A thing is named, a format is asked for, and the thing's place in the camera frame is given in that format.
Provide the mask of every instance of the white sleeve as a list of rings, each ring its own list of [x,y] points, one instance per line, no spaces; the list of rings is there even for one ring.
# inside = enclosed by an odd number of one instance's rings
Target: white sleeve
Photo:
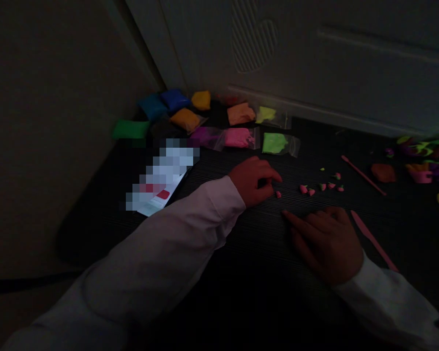
[[[439,350],[439,313],[401,274],[364,254],[359,273],[334,290],[375,336],[409,350]]]
[[[197,283],[213,251],[245,210],[226,176],[146,219],[87,269],[47,313],[2,350],[120,350]]]

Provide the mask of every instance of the green clay bag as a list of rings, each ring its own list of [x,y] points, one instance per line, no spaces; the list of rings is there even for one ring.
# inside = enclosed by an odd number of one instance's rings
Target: green clay bag
[[[289,153],[298,158],[301,141],[294,137],[281,133],[263,133],[263,154],[284,155]]]

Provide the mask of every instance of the finger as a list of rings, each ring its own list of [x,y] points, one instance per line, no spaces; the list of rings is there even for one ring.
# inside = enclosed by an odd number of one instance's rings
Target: finger
[[[302,235],[299,234],[296,228],[291,228],[291,235],[294,247],[296,250],[298,250],[304,262],[306,262],[312,270],[317,271],[319,268],[319,263],[314,257],[311,249],[309,249],[309,246],[307,246],[307,243],[304,241]]]
[[[272,196],[274,192],[275,191],[273,190],[272,185],[266,184],[266,185],[262,186],[260,189],[255,190],[255,201],[257,203],[265,201],[270,196]]]
[[[315,214],[309,214],[305,221],[312,225],[314,228],[324,233],[330,233],[334,229],[335,225],[329,223],[326,218],[319,217]]]
[[[283,182],[283,179],[281,179],[281,176],[279,175],[279,173],[271,167],[259,167],[257,169],[256,176],[258,177],[258,179],[272,178],[273,180],[275,180],[279,183]]]
[[[342,224],[351,224],[348,214],[341,207],[327,207],[325,212],[330,216],[334,215],[336,220]]]
[[[316,212],[316,216],[324,219],[329,224],[332,224],[332,225],[338,224],[336,219],[334,219],[332,216],[330,216],[329,214],[325,213],[324,211],[317,211]]]
[[[303,221],[302,219],[296,217],[294,214],[289,213],[288,211],[283,211],[283,215],[302,236],[304,236],[306,239],[313,242],[314,244],[319,245],[325,240],[324,234],[319,232],[316,228],[314,228],[306,221]]]
[[[258,160],[258,159],[259,159],[258,156],[252,156],[252,157],[249,157],[248,159],[246,159],[246,160],[243,161],[243,162],[250,162],[250,161],[255,161],[255,160]]]

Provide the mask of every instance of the door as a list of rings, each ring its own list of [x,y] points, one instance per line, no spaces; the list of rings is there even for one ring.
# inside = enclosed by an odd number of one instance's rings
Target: door
[[[169,88],[377,134],[439,133],[439,0],[150,3],[127,0]]]

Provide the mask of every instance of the hand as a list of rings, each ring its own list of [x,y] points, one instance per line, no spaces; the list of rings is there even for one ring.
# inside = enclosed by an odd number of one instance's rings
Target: hand
[[[283,215],[291,223],[296,249],[323,281],[335,286],[359,272],[364,258],[362,247],[343,208],[328,207],[304,220],[288,211]]]
[[[282,182],[281,176],[270,166],[270,163],[257,156],[238,164],[233,168],[229,177],[247,208],[258,205],[273,195],[272,180]],[[265,178],[267,183],[259,189],[258,181],[262,178]]]

